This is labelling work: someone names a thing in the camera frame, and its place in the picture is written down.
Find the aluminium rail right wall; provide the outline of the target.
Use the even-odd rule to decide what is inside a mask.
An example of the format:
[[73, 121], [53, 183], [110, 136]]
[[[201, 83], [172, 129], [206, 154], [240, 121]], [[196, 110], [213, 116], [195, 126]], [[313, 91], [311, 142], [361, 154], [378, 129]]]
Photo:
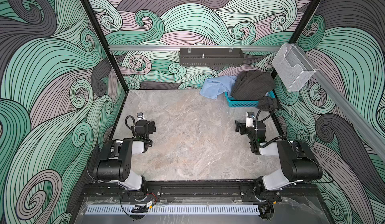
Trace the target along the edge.
[[385, 77], [370, 77], [362, 67], [354, 70], [351, 65], [339, 67], [331, 57], [321, 51], [306, 53], [297, 47], [299, 59], [315, 71], [313, 76], [328, 93], [329, 97], [354, 125], [361, 137], [382, 159], [385, 159], [385, 124], [376, 118], [377, 108], [383, 91], [375, 93], [375, 87], [385, 86]]

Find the teal plastic basket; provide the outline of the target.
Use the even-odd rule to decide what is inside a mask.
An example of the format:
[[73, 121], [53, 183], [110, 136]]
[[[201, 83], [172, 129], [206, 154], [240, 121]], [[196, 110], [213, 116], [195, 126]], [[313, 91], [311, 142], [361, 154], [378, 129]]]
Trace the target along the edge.
[[[268, 93], [266, 93], [265, 95], [267, 98], [269, 98], [269, 100], [272, 100], [272, 99], [275, 99], [275, 94], [273, 93], [273, 91], [270, 91]], [[245, 108], [245, 107], [255, 107], [255, 108], [258, 108], [258, 105], [259, 105], [259, 102], [260, 101], [240, 101], [240, 100], [236, 100], [234, 99], [233, 97], [229, 96], [227, 92], [225, 92], [225, 97], [226, 97], [226, 100], [228, 102], [228, 106], [229, 107], [242, 107], [242, 108]]]

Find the dark grey pinstriped shirt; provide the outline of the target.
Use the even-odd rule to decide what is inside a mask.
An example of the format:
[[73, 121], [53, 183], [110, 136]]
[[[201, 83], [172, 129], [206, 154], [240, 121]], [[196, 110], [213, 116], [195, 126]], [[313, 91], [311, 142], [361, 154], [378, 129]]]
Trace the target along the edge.
[[241, 72], [237, 76], [229, 96], [240, 101], [260, 101], [258, 108], [267, 105], [263, 110], [272, 111], [277, 100], [269, 100], [265, 95], [275, 88], [276, 84], [270, 73], [262, 71]]

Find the light blue shirt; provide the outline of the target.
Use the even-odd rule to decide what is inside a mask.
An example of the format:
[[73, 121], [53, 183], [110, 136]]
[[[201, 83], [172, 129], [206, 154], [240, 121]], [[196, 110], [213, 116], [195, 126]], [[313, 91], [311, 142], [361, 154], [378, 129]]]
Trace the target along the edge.
[[217, 99], [219, 95], [225, 92], [229, 95], [236, 79], [236, 76], [221, 76], [217, 78], [205, 79], [200, 90], [200, 94], [209, 99]]

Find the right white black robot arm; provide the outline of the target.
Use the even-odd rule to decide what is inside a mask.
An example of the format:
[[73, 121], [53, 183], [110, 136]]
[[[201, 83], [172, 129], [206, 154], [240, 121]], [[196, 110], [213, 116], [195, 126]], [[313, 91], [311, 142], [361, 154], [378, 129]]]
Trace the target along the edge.
[[274, 113], [275, 105], [261, 105], [257, 113], [246, 113], [245, 122], [235, 122], [235, 131], [248, 137], [253, 154], [279, 158], [280, 168], [261, 177], [262, 189], [277, 191], [292, 184], [320, 180], [323, 177], [323, 169], [307, 143], [288, 141], [285, 135], [266, 140], [267, 118], [259, 119], [264, 110]]

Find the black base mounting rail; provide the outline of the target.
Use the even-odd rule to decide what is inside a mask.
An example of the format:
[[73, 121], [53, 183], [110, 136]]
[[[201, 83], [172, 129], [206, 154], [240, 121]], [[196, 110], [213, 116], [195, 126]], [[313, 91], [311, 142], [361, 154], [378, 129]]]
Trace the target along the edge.
[[81, 197], [117, 197], [124, 202], [154, 200], [170, 202], [176, 198], [236, 198], [243, 202], [273, 203], [284, 197], [309, 197], [319, 194], [313, 184], [296, 184], [277, 191], [265, 191], [257, 179], [146, 181], [138, 191], [128, 191], [117, 184], [87, 184]]

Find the black corner post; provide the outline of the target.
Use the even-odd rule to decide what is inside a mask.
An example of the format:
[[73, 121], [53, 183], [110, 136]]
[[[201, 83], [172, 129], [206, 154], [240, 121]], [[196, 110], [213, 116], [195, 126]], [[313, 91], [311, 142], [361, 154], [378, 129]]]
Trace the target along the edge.
[[296, 44], [305, 52], [315, 49], [323, 39], [326, 30], [325, 18], [317, 13], [322, 0], [310, 0], [297, 12], [302, 13], [294, 31], [270, 34], [270, 45]]
[[96, 35], [97, 35], [97, 37], [101, 43], [101, 46], [102, 46], [104, 52], [106, 53], [106, 56], [107, 56], [107, 58], [111, 64], [115, 74], [117, 75], [118, 81], [120, 82], [125, 94], [127, 95], [129, 93], [129, 89], [126, 85], [123, 74], [120, 71], [120, 68], [119, 68], [119, 65], [117, 63], [115, 56], [110, 52], [109, 44], [108, 44], [107, 39], [106, 39], [106, 37], [102, 31], [101, 26], [97, 20], [96, 14], [93, 11], [93, 8], [91, 6], [90, 1], [89, 0], [80, 0], [80, 2], [82, 4], [83, 9], [85, 10], [89, 20], [90, 20], [90, 22], [91, 22], [92, 27], [96, 31]]

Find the black corner post left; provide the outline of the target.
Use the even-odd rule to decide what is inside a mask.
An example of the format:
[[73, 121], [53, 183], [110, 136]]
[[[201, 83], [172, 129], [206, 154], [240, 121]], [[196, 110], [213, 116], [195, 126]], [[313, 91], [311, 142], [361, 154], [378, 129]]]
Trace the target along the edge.
[[97, 35], [97, 37], [101, 43], [101, 46], [102, 46], [104, 52], [106, 53], [106, 56], [107, 56], [107, 58], [111, 64], [115, 74], [117, 75], [118, 81], [120, 82], [125, 94], [127, 95], [129, 93], [129, 89], [126, 85], [123, 74], [120, 71], [120, 68], [119, 68], [119, 65], [117, 63], [115, 56], [110, 52], [109, 44], [108, 44], [107, 39], [106, 39], [106, 37], [102, 31], [101, 26], [97, 20], [96, 14], [93, 11], [93, 8], [91, 6], [90, 1], [89, 0], [80, 0], [80, 2], [82, 4], [83, 9], [85, 10], [89, 20], [90, 20], [90, 22], [91, 22], [92, 27], [96, 31], [96, 35]]

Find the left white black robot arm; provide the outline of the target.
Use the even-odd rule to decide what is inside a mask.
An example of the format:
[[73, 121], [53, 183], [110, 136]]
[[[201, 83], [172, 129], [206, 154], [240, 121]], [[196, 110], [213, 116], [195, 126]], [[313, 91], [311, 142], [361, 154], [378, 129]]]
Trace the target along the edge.
[[145, 178], [131, 169], [132, 157], [152, 147], [150, 135], [156, 132], [156, 125], [154, 121], [146, 120], [142, 112], [137, 113], [137, 117], [128, 115], [125, 125], [133, 136], [103, 141], [92, 177], [97, 182], [115, 183], [128, 191], [138, 191]]

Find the aluminium horizontal rail back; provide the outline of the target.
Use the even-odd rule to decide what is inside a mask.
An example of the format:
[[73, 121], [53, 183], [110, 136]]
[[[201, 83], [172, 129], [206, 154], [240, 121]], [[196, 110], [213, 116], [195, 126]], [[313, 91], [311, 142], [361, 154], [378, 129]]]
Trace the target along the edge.
[[109, 45], [110, 51], [179, 51], [180, 48], [227, 49], [241, 48], [246, 52], [276, 52], [281, 46], [179, 46], [179, 45]]

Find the black corner post right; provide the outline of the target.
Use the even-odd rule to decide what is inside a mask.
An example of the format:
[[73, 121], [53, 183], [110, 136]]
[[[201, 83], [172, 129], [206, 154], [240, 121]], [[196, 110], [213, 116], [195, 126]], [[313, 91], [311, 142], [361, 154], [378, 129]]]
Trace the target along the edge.
[[297, 12], [302, 13], [294, 31], [270, 34], [270, 45], [296, 44], [305, 52], [315, 49], [323, 39], [326, 30], [325, 18], [317, 13], [322, 0], [310, 0]]

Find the black perforated metal tray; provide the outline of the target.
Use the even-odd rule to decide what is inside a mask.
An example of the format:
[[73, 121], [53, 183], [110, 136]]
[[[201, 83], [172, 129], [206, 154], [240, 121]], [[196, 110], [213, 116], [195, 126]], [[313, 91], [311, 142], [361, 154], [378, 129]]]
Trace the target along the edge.
[[180, 48], [179, 64], [184, 67], [238, 67], [244, 62], [241, 48], [233, 50], [215, 48]]

